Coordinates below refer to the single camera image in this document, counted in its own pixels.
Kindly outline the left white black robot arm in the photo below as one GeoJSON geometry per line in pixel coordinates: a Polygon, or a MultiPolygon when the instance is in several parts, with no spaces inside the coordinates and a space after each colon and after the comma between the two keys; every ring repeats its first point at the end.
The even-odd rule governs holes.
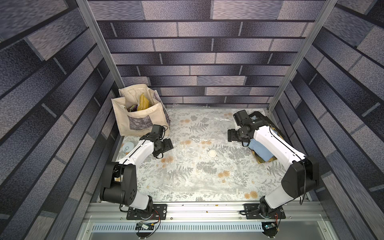
{"type": "Polygon", "coordinates": [[[101,176],[100,200],[135,209],[144,219],[153,214],[153,199],[137,190],[137,168],[147,157],[163,156],[173,149],[165,138],[168,127],[154,125],[152,131],[142,136],[128,155],[105,165],[101,176]]]}

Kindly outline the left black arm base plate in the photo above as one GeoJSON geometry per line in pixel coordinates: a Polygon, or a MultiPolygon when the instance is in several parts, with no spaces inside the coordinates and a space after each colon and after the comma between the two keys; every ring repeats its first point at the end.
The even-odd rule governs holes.
{"type": "Polygon", "coordinates": [[[167,216],[167,204],[154,204],[145,210],[129,207],[127,220],[165,220],[167,216]]]}

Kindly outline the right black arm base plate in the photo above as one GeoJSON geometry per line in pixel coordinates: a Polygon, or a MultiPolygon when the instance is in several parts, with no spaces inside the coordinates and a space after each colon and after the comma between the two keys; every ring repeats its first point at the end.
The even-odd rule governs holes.
{"type": "Polygon", "coordinates": [[[276,217],[285,219],[286,215],[282,207],[271,209],[262,204],[244,204],[244,209],[241,210],[241,215],[246,216],[248,220],[273,220],[276,217]]]}

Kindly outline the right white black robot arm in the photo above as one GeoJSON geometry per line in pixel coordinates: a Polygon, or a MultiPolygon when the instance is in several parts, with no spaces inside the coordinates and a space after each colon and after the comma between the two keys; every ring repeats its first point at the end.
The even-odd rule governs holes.
{"type": "Polygon", "coordinates": [[[286,173],[280,185],[268,195],[260,198],[257,210],[243,210],[241,215],[258,214],[261,218],[270,219],[282,206],[319,186],[319,161],[313,156],[306,156],[290,146],[279,134],[276,125],[260,112],[248,114],[241,110],[233,114],[240,128],[228,130],[229,142],[246,143],[251,140],[259,142],[284,166],[286,173]]]}

